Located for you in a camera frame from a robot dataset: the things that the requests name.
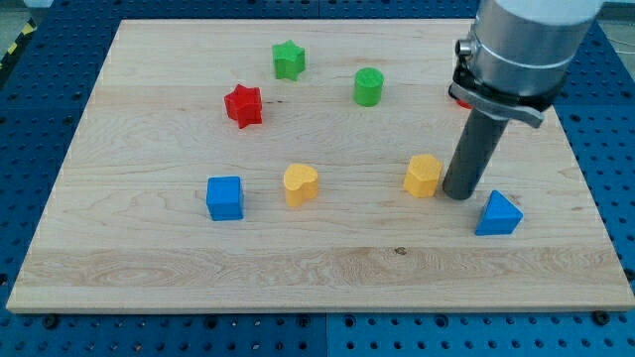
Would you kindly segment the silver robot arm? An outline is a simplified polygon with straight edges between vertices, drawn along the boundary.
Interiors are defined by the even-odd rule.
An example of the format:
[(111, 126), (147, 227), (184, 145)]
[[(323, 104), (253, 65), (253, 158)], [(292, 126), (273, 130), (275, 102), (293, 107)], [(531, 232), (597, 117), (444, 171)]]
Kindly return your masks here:
[(472, 196), (509, 121), (542, 125), (602, 5), (596, 0), (480, 2), (468, 34), (454, 48), (448, 92), (471, 111), (443, 181), (447, 196)]

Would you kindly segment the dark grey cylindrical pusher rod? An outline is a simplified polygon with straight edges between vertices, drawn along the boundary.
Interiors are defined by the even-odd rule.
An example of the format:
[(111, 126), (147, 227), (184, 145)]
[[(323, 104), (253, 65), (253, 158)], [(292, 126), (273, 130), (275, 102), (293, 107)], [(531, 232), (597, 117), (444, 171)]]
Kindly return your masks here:
[(507, 125), (508, 119), (470, 111), (444, 177), (447, 196), (466, 200), (473, 195)]

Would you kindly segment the red block behind arm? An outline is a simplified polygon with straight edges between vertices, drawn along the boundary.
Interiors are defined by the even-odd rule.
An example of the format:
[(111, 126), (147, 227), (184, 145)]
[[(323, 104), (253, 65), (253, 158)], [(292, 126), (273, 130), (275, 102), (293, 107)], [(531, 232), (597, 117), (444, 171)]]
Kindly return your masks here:
[(459, 105), (462, 108), (472, 109), (472, 106), (470, 104), (468, 104), (467, 102), (465, 102), (465, 101), (462, 101), (460, 99), (456, 99), (455, 102), (456, 102), (457, 105)]

